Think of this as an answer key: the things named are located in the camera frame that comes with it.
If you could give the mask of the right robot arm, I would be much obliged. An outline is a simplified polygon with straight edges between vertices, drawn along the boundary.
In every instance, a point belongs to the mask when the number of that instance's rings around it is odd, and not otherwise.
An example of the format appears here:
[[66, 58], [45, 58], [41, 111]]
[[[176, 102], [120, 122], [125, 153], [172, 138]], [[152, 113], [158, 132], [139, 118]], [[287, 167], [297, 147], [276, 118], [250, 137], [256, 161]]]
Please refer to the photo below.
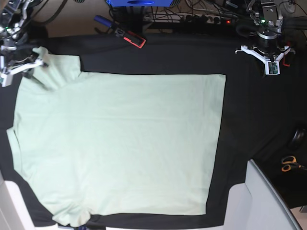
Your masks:
[[33, 8], [40, 0], [5, 0], [0, 5], [0, 86], [7, 87], [19, 73], [29, 77], [34, 68], [48, 64], [34, 51], [37, 41], [29, 38]]

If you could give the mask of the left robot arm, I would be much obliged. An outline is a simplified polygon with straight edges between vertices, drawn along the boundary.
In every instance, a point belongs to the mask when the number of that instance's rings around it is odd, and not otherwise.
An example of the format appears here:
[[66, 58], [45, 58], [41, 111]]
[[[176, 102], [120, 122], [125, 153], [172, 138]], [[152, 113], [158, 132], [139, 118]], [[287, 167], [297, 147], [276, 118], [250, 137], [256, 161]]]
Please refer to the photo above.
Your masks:
[[235, 53], [243, 52], [262, 63], [264, 76], [279, 75], [280, 62], [294, 52], [282, 32], [280, 7], [273, 0], [246, 0], [245, 5], [254, 24], [238, 23], [236, 32], [252, 39], [253, 44], [242, 45]]

